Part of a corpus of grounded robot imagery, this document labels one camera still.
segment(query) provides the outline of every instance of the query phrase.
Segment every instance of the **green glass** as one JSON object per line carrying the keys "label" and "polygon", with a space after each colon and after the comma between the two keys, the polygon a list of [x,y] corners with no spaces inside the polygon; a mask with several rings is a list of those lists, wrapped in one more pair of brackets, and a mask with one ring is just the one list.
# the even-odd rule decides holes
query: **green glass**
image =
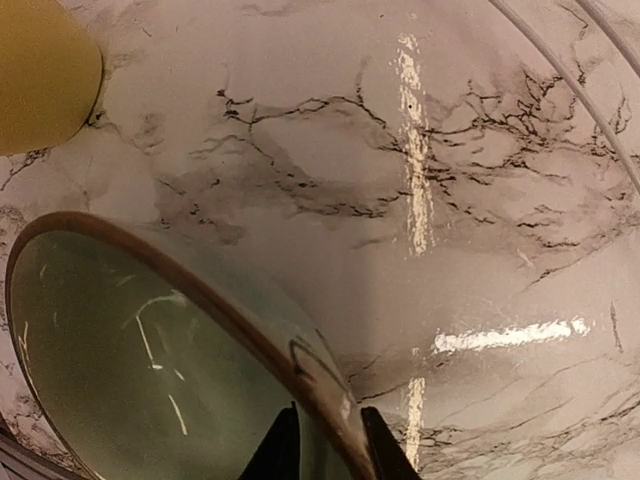
{"label": "green glass", "polygon": [[7,307],[34,395],[93,478],[237,479],[292,402],[301,478],[374,477],[322,336],[219,252],[49,215],[12,251]]}

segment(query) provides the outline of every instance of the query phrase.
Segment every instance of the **marble countertop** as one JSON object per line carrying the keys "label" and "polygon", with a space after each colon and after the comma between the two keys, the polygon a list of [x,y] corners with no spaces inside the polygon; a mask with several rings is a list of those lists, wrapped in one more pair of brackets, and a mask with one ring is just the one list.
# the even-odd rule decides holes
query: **marble countertop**
{"label": "marble countertop", "polygon": [[[65,0],[105,81],[64,145],[0,158],[0,258],[53,210],[264,268],[430,479],[635,478],[640,202],[485,1]],[[509,2],[637,159],[640,80],[570,1]],[[607,2],[640,51],[640,4]],[[0,410],[73,468],[0,321]]]}

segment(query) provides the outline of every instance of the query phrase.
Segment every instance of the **white marble surface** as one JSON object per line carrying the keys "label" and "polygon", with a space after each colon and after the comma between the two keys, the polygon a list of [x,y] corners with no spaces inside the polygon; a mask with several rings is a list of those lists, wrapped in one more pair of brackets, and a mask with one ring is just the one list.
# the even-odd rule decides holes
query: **white marble surface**
{"label": "white marble surface", "polygon": [[[640,202],[488,2],[64,3],[106,80],[71,141],[0,159],[4,261],[52,210],[184,231],[312,314],[424,478],[637,478]],[[509,3],[640,153],[606,37],[573,2]],[[640,4],[606,9],[640,50]],[[0,409],[69,465],[0,325]]]}

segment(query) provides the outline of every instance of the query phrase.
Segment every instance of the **white cable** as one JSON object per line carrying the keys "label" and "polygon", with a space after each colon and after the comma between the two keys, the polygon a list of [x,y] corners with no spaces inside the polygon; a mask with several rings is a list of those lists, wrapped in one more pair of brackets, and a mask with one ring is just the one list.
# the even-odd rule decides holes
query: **white cable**
{"label": "white cable", "polygon": [[591,19],[602,29],[605,35],[609,37],[611,43],[620,50],[622,56],[640,79],[640,61],[638,61],[638,57],[618,32],[613,29],[611,24],[605,18],[604,12],[600,7],[596,6],[595,2],[590,2],[589,0],[576,0],[576,3],[580,5],[585,12],[587,12],[587,15],[589,15]]}
{"label": "white cable", "polygon": [[542,37],[540,37],[533,29],[516,13],[511,7],[506,5],[503,0],[489,0],[489,2],[502,13],[520,32],[527,37],[527,39],[538,49],[538,51],[547,59],[547,61],[555,68],[562,76],[567,85],[573,90],[573,93],[580,99],[584,107],[587,109],[593,120],[596,122],[604,136],[607,138],[616,154],[620,158],[622,165],[629,174],[629,178],[636,187],[636,191],[640,195],[640,173],[636,167],[633,159],[627,152],[627,149],[622,145],[620,139],[613,131],[609,122],[598,110],[593,100],[589,97],[586,90],[580,85],[578,80],[571,75],[569,69],[564,63],[551,51],[546,45]]}

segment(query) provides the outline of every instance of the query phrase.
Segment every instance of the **yellow cup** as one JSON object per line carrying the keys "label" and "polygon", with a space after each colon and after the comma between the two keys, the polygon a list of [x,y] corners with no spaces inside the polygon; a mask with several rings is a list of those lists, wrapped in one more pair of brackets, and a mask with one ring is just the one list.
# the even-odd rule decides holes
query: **yellow cup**
{"label": "yellow cup", "polygon": [[98,46],[55,0],[0,0],[0,155],[71,138],[101,76]]}

